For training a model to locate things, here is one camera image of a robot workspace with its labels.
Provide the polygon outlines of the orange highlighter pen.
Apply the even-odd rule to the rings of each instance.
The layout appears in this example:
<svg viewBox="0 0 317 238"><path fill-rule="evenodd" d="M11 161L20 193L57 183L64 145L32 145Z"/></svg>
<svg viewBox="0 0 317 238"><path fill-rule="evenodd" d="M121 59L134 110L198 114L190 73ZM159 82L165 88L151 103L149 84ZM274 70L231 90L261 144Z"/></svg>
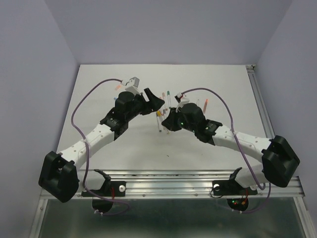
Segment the orange highlighter pen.
<svg viewBox="0 0 317 238"><path fill-rule="evenodd" d="M207 109L207 106L208 106L208 102L209 102L209 100L206 99L206 100L205 100L205 103L204 103L204 107L203 107L203 113L204 113L204 114L206 113L206 109Z"/></svg>

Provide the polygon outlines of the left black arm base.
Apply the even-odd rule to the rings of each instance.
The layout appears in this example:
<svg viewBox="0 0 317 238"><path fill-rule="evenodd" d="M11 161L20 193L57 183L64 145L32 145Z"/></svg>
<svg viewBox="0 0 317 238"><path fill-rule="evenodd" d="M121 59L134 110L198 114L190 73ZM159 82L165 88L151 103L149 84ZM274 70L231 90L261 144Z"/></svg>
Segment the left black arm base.
<svg viewBox="0 0 317 238"><path fill-rule="evenodd" d="M92 189L91 194L87 190L81 192L82 197L96 197L98 200L92 200L92 208L95 214L100 214L101 216L113 216L126 213L130 206L126 202L115 201L115 197L124 197L126 182L125 181L111 181L111 177L104 171L99 169L94 169L94 172L100 174L104 178L104 182L99 189ZM114 204L126 205L123 211L111 213L110 210L114 207Z"/></svg>

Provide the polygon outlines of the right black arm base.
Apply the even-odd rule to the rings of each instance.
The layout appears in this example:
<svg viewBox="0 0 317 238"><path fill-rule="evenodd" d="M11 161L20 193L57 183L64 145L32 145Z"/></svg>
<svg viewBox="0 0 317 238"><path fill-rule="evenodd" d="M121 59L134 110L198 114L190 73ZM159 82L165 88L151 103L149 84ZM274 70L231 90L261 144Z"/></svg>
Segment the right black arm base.
<svg viewBox="0 0 317 238"><path fill-rule="evenodd" d="M222 198L223 196L236 196L236 198L227 198L228 206L233 211L240 213L246 212L249 206L249 196L257 195L257 189L252 190L250 187L243 188L235 181L236 176L242 170L242 167L237 168L229 177L228 180L215 180L212 183L210 197Z"/></svg>

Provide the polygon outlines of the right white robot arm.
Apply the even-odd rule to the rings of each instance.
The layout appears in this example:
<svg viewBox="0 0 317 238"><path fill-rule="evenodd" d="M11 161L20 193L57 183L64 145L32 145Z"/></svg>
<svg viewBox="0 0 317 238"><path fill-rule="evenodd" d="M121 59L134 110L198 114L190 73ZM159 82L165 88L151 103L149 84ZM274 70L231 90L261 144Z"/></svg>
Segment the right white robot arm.
<svg viewBox="0 0 317 238"><path fill-rule="evenodd" d="M201 108L194 103L172 108L162 125L170 131L185 129L195 137L213 146L225 147L256 159L259 164L237 168L228 180L219 182L220 188L240 193L257 183L271 183L287 187L300 160L288 141L282 136L261 138L232 129L220 122L207 119Z"/></svg>

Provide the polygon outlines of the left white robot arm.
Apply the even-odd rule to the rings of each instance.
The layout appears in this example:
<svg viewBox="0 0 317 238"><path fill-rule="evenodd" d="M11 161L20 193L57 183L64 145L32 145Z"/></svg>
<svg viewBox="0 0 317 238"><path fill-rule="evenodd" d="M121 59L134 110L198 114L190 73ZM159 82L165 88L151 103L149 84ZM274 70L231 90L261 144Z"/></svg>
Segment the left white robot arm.
<svg viewBox="0 0 317 238"><path fill-rule="evenodd" d="M60 202L69 201L79 189L77 171L87 159L120 137L136 116L156 112L164 105L164 100L150 89L144 91L146 99L142 93L119 93L114 107L88 135L59 153L49 152L44 158L39 186Z"/></svg>

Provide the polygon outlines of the aluminium front rail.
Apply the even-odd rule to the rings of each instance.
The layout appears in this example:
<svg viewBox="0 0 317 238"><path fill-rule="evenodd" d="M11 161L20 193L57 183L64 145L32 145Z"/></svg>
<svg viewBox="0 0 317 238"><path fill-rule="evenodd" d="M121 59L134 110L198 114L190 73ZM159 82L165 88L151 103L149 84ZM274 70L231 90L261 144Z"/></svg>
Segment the aluminium front rail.
<svg viewBox="0 0 317 238"><path fill-rule="evenodd" d="M212 198L212 182L229 171L111 171L126 181L130 210L100 216L93 199L80 193L61 203L42 192L32 238L307 238L303 191L298 178L249 199L251 214L230 211L225 198Z"/></svg>

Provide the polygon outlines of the aluminium rail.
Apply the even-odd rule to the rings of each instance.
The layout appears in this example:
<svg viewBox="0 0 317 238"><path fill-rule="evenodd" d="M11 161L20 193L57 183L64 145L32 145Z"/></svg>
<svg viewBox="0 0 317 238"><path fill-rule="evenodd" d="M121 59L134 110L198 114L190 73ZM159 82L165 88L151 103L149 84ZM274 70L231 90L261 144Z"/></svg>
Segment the aluminium rail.
<svg viewBox="0 0 317 238"><path fill-rule="evenodd" d="M250 85L254 94L257 107L258 107L261 122L264 128L265 137L268 139L273 139L275 137L275 132L271 124L271 120L270 120L269 114L267 112L267 109L264 103L264 99L260 91L260 87L259 87L256 74L255 74L255 67L253 65L247 65L246 71L247 71ZM256 150L257 156L255 157L255 159L257 159L260 163L262 163L261 156L263 154L261 153L261 151L263 149L266 149L270 143L261 136L258 137L258 136L252 135L251 137L253 138L252 139L253 142L252 142L252 146L250 145L249 147Z"/></svg>
<svg viewBox="0 0 317 238"><path fill-rule="evenodd" d="M42 192L32 238L307 238L303 191L298 178L249 199L251 214L230 211L225 198L212 198L212 182L229 171L111 171L126 181L130 210L100 216L93 199L80 193L61 203Z"/></svg>

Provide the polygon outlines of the aluminium right side rail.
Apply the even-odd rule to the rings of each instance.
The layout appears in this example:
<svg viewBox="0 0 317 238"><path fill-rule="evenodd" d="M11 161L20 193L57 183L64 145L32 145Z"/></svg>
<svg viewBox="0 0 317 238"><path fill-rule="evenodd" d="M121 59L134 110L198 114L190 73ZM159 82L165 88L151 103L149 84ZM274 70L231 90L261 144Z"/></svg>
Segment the aluminium right side rail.
<svg viewBox="0 0 317 238"><path fill-rule="evenodd" d="M265 137L268 139L273 139L275 137L275 132L271 124L271 120L270 120L269 114L267 112L267 109L264 103L264 99L260 91L260 87L259 87L256 74L255 74L255 67L253 65L247 65L246 71L247 71L250 85L254 94L257 107L258 107L261 122L264 128ZM262 163L261 156L263 154L261 153L261 151L263 149L266 149L270 143L261 136L258 137L258 136L252 135L251 137L253 138L252 139L253 142L252 142L252 146L250 145L249 147L256 150L257 156L255 157L255 159L257 159L260 163Z"/></svg>

